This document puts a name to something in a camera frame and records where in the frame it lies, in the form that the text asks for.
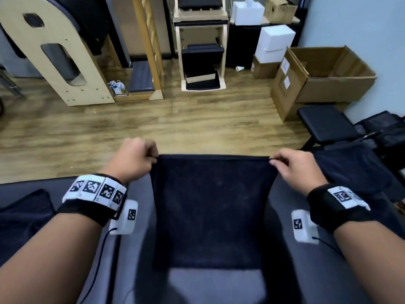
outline black wheel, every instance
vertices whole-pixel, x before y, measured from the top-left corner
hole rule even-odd
[[[0,116],[2,116],[4,114],[4,104],[3,104],[3,100],[1,100],[0,98]]]

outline wooden floor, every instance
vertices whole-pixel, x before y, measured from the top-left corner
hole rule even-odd
[[[0,183],[100,169],[125,137],[156,140],[160,153],[269,156],[299,148],[308,133],[282,123],[269,81],[228,68],[226,90],[180,90],[178,61],[166,61],[164,100],[68,107],[43,79],[17,79],[25,99],[0,88]]]

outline cable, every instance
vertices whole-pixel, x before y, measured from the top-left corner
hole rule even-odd
[[[103,255],[103,250],[104,250],[104,245],[105,245],[105,241],[107,240],[107,236],[110,234],[110,232],[112,232],[113,230],[116,230],[117,228],[112,228],[110,229],[104,236],[104,240],[103,240],[103,244],[101,245],[101,249],[100,249],[100,255],[99,255],[99,262],[97,263],[97,268],[96,268],[96,272],[94,273],[94,278],[93,278],[93,282],[90,285],[89,291],[87,291],[86,295],[84,296],[83,300],[80,302],[80,304],[83,304],[84,301],[86,301],[87,297],[90,294],[90,291],[92,290],[94,283],[96,282],[96,278],[97,278],[97,274],[99,273],[99,268],[100,268],[100,263],[101,263],[101,256]]]
[[[339,255],[341,255],[341,256],[344,258],[342,252],[339,251],[338,249],[334,248],[334,247],[333,247],[332,245],[330,245],[328,242],[326,242],[326,241],[324,241],[324,240],[322,240],[322,239],[320,239],[320,238],[317,238],[317,237],[312,237],[312,239],[321,241],[324,245],[329,246],[332,250],[334,250],[336,253],[338,253]]]

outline white tissue box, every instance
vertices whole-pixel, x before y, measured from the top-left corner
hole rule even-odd
[[[286,25],[262,27],[258,44],[266,51],[286,50],[291,47],[295,32]]]
[[[255,56],[261,63],[281,62],[286,54],[287,47],[275,51],[266,51],[260,44],[257,45]]]
[[[235,25],[260,25],[262,23],[265,7],[259,2],[252,2],[248,6],[246,2],[234,1],[230,20]]]

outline white sensor device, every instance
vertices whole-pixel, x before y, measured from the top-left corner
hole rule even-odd
[[[127,199],[122,208],[118,220],[110,221],[111,235],[129,235],[135,229],[136,216],[138,214],[138,202],[133,199]]]
[[[318,225],[311,221],[311,216],[308,211],[297,209],[291,212],[292,227],[294,237],[297,242],[319,244]]]

